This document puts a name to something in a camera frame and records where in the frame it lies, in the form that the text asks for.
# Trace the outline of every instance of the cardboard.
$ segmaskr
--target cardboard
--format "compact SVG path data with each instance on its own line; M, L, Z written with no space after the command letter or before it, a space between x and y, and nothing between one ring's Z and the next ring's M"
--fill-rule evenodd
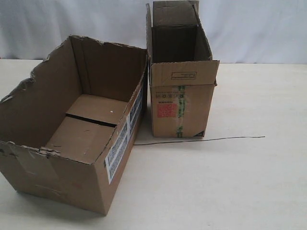
M147 49L155 137L203 137L218 60L198 16L198 1L147 4Z
M146 109L146 53L73 35L1 100L15 190L107 214Z

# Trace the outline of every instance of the large cardboard box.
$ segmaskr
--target large cardboard box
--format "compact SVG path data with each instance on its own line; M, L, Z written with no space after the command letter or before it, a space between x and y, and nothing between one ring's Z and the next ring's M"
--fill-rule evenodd
M147 4L147 48L153 135L203 137L218 60L213 60L198 16L198 1Z
M14 189L107 214L147 97L147 51L70 36L0 102Z

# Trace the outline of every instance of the white curtain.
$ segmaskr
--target white curtain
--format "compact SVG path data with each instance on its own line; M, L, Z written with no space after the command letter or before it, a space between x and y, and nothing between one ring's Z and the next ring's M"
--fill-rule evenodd
M147 2L0 0L0 57L45 58L69 34L145 48ZM307 63L307 0L201 0L199 11L215 59Z

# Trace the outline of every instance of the small cardboard box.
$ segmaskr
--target small cardboard box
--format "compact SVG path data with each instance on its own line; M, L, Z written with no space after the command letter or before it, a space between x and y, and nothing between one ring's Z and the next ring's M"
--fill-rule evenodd
M70 36L0 102L14 189L107 214L147 97L147 51Z
M153 135L203 137L218 60L213 60L198 16L198 1L147 4L147 49Z

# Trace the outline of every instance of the white table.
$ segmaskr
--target white table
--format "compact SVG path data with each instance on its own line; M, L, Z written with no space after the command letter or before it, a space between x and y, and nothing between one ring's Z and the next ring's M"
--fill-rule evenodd
M36 60L0 60L0 97ZM206 142L135 146L107 217L15 192L2 230L306 230L307 65L221 64ZM153 138L147 113L136 144Z

